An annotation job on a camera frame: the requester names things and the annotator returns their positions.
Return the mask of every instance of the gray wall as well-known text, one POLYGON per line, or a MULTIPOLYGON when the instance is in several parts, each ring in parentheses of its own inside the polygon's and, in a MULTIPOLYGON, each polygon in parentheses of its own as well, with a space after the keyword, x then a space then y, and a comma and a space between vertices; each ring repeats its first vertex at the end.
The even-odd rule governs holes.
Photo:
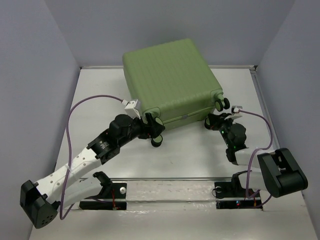
POLYGON ((79 67, 43 0, 0 6, 0 239, 28 239, 20 186, 52 171, 79 67))
POLYGON ((305 200, 320 238, 320 1, 296 0, 259 67, 279 143, 309 180, 305 200))
POLYGON ((45 0, 81 66, 192 38, 211 65, 257 65, 294 0, 45 0))

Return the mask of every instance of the white connector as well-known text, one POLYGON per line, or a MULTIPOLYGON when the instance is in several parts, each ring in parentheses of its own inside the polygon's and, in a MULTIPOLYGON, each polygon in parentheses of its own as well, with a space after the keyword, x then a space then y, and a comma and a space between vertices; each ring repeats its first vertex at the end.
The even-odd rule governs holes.
POLYGON ((123 105, 127 106, 128 101, 127 101, 127 100, 125 100, 125 99, 123 99, 121 103, 122 103, 123 105))
POLYGON ((242 109, 242 106, 232 106, 231 107, 231 112, 233 114, 238 114, 240 112, 240 109, 242 109))
POLYGON ((129 101, 124 110, 126 112, 126 114, 128 114, 128 116, 130 116, 131 118, 141 118, 140 117, 140 113, 139 113, 139 109, 140 109, 140 101, 137 99, 131 100, 129 101))

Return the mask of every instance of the suitcase wheel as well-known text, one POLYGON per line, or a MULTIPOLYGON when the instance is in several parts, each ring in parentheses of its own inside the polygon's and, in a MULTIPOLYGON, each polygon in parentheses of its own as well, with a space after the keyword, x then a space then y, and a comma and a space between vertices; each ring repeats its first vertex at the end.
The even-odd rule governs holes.
POLYGON ((229 99, 228 98, 224 98, 224 109, 229 109, 230 108, 230 102, 229 102, 229 99))
POLYGON ((208 117, 204 120, 204 127, 208 130, 211 130, 210 121, 208 117))
POLYGON ((217 109, 218 112, 221 112, 224 109, 224 105, 222 104, 222 101, 220 99, 215 101, 214 105, 215 105, 215 109, 217 109))
POLYGON ((151 139, 151 145, 155 148, 160 147, 163 141, 163 137, 161 135, 157 136, 156 138, 151 139))

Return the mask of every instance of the purple cable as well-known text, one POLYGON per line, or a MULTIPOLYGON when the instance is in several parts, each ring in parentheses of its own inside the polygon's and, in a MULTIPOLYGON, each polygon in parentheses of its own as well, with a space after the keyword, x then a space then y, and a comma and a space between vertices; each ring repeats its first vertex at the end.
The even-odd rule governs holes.
POLYGON ((66 218, 66 216, 68 215, 68 213, 70 212, 71 208, 73 207, 73 204, 69 207, 69 209, 65 212, 65 214, 63 213, 63 209, 64 209, 64 200, 65 200, 65 192, 66 192, 66 188, 67 188, 67 182, 68 182, 68 177, 70 174, 70 168, 71 168, 71 164, 72 164, 72 147, 71 147, 71 140, 70 140, 70 132, 69 132, 69 121, 70 121, 70 117, 72 112, 75 110, 76 107, 78 107, 80 104, 82 104, 85 101, 88 101, 90 99, 96 99, 96 98, 111 98, 111 99, 115 99, 118 100, 120 102, 122 102, 123 100, 116 97, 116 96, 111 96, 111 95, 95 95, 95 96, 90 96, 87 97, 85 99, 82 99, 81 101, 77 102, 70 110, 69 115, 68 115, 68 119, 67 119, 67 123, 66 123, 66 128, 65 128, 65 132, 66 132, 66 139, 68 142, 68 148, 69 148, 69 157, 68 157, 68 169, 66 170, 66 174, 64 177, 64 181, 63 181, 63 185, 62 185, 62 193, 61 193, 61 203, 60 203, 60 219, 64 220, 66 218))
MULTIPOLYGON (((245 113, 245 114, 249 114, 249 115, 253 115, 253 116, 256 116, 256 117, 259 117, 259 118, 263 119, 265 121, 265 123, 267 124, 267 126, 269 128, 269 131, 270 131, 270 143, 269 143, 269 145, 267 147, 256 148, 252 152, 250 160, 249 160, 249 163, 248 163, 248 170, 247 170, 247 174, 246 174, 245 196, 246 196, 247 199, 251 199, 251 198, 254 198, 260 192, 260 190, 257 190, 252 195, 249 195, 250 172, 251 172, 251 165, 252 165, 252 162, 254 160, 254 156, 259 150, 268 150, 272 146, 272 143, 274 141, 274 134, 272 132, 271 125, 270 125, 269 121, 265 117, 263 117, 263 116, 261 116, 259 114, 250 112, 250 111, 242 110, 242 109, 239 109, 239 112, 242 112, 242 113, 245 113)), ((261 207, 262 205, 266 204, 270 200, 270 198, 271 198, 271 196, 264 203, 259 205, 258 207, 261 207)))

